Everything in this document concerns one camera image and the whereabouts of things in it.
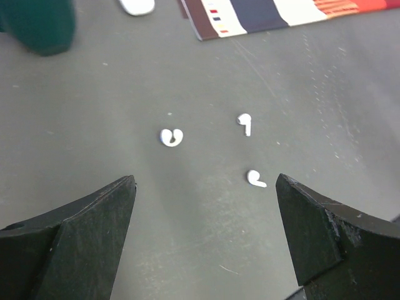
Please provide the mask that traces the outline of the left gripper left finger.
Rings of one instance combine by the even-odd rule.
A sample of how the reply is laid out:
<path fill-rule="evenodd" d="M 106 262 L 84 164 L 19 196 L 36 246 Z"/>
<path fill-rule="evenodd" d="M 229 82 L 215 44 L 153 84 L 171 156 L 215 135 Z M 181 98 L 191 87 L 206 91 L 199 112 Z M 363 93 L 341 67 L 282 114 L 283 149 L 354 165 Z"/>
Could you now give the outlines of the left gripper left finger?
<path fill-rule="evenodd" d="M 134 176 L 1 229 L 1 299 L 110 299 Z"/>

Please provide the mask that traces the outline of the white earbud pair clump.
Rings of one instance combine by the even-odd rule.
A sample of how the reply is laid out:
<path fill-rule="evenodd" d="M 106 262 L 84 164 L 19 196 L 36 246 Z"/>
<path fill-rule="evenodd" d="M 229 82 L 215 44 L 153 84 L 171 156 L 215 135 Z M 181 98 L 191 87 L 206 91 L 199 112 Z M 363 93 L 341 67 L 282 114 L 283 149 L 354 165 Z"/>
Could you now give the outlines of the white earbud pair clump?
<path fill-rule="evenodd" d="M 173 148 L 183 141 L 184 133 L 180 129 L 162 129 L 159 137 L 165 146 Z"/>

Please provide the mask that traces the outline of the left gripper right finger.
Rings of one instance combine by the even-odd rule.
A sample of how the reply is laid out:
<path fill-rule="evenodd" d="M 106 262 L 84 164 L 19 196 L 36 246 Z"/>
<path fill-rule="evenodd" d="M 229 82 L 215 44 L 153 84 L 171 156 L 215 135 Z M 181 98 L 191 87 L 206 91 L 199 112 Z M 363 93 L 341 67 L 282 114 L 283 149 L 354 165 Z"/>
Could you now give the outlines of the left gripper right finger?
<path fill-rule="evenodd" d="M 370 216 L 285 174 L 276 193 L 306 299 L 399 299 L 399 218 Z"/>

